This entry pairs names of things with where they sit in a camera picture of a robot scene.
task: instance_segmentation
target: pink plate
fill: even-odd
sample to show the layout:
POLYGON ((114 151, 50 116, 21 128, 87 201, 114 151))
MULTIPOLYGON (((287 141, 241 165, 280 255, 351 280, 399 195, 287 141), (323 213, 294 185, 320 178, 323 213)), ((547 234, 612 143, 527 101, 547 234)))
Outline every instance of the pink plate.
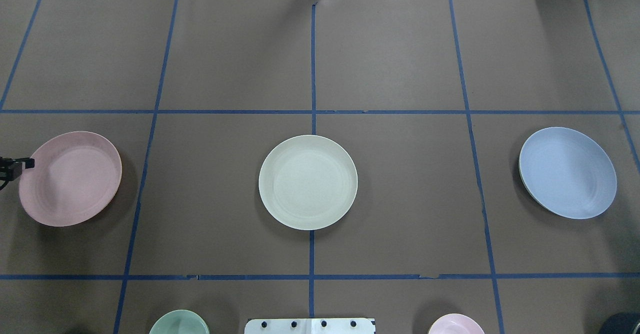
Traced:
POLYGON ((441 316, 429 329, 429 334, 485 334, 480 325, 462 314, 441 316))
POLYGON ((36 166, 20 177, 20 201, 42 224, 66 227, 84 222, 100 213, 118 191, 121 158, 100 134, 61 134, 31 157, 36 166))

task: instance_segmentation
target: black object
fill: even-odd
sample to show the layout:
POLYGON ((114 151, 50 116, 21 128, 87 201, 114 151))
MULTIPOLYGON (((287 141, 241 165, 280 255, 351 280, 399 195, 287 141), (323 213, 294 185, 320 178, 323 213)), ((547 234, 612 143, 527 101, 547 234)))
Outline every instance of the black object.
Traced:
POLYGON ((0 190, 23 174, 23 163, 25 169, 33 168, 36 165, 35 160, 32 158, 11 159, 0 157, 0 181, 4 181, 0 185, 0 190))
POLYGON ((640 334, 640 313, 618 313, 610 316, 598 334, 640 334))

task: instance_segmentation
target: brown table surface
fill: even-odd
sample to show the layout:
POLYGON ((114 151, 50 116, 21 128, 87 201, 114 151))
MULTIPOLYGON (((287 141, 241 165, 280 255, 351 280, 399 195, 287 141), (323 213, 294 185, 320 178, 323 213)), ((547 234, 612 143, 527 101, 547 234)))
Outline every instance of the brown table surface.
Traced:
POLYGON ((0 154, 109 138, 112 203, 40 225, 0 193, 0 332, 139 334, 190 309, 375 318, 425 334, 596 334, 640 311, 640 0, 0 0, 0 154), (549 213, 517 169, 550 126, 592 137, 613 205, 549 213), (272 218, 267 153, 318 134, 359 188, 315 232, 272 218))

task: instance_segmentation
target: table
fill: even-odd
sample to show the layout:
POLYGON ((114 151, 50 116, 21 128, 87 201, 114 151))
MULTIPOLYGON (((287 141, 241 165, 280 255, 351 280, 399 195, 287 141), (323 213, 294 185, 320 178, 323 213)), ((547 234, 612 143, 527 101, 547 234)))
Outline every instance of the table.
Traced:
POLYGON ((148 332, 190 309, 375 318, 425 333, 596 334, 640 311, 640 0, 0 0, 0 145, 74 130, 123 161, 114 201, 39 225, 0 193, 0 328, 148 332), (539 206, 531 133, 592 137, 618 193, 592 220, 539 206), (358 168, 342 220, 304 232, 263 207, 268 152, 299 134, 358 168))

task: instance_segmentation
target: white bracket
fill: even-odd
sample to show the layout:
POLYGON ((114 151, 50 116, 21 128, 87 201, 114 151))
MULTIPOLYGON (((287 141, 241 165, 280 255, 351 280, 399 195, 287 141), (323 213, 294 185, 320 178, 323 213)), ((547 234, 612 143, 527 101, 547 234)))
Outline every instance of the white bracket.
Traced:
POLYGON ((250 320, 244 334, 376 334, 367 318, 250 320))

